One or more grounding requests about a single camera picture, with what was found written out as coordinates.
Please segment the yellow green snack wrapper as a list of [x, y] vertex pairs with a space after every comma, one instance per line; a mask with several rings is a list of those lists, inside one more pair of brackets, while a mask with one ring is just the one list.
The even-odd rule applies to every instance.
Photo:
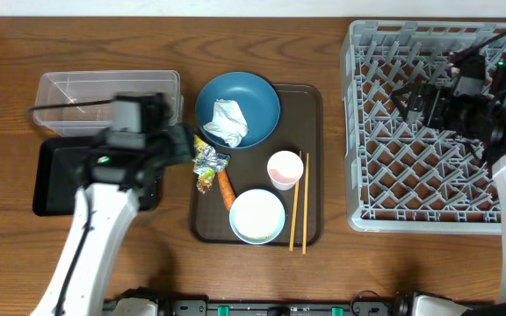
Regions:
[[198, 135], [194, 136], [195, 158], [193, 172], [204, 181], [211, 182], [215, 175], [222, 171], [230, 162], [230, 156], [218, 153], [216, 149], [203, 141]]

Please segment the white tissue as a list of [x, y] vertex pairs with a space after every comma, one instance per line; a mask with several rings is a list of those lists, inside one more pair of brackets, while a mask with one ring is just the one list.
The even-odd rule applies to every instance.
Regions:
[[217, 99], [214, 102], [212, 120], [204, 124], [203, 128], [221, 138], [229, 147], [237, 147], [249, 131], [239, 104], [226, 99]]

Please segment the pink cup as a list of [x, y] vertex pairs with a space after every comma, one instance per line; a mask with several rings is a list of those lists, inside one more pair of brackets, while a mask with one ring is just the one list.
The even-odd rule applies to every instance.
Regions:
[[267, 162], [267, 172], [277, 190], [290, 190], [302, 177], [304, 164], [300, 153], [279, 151]]

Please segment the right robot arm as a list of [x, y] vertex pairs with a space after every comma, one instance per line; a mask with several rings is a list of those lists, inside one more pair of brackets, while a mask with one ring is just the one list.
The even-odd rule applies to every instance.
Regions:
[[397, 306], [399, 315], [506, 315], [506, 53], [497, 62], [489, 94], [481, 94], [485, 82], [485, 58], [476, 45], [451, 54], [453, 87], [408, 83], [390, 94], [402, 118], [423, 118], [425, 126], [453, 131], [467, 140], [479, 140], [485, 149], [481, 163], [491, 170], [502, 209], [502, 280], [497, 304], [471, 309], [450, 299], [415, 294]]

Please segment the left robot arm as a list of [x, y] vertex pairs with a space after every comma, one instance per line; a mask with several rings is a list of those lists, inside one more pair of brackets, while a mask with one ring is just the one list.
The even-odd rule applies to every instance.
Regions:
[[194, 131], [170, 124], [164, 94], [123, 92], [108, 103], [111, 126], [83, 137], [83, 159], [65, 163], [76, 183], [75, 210], [36, 315], [99, 315], [141, 196], [164, 169], [194, 157]]

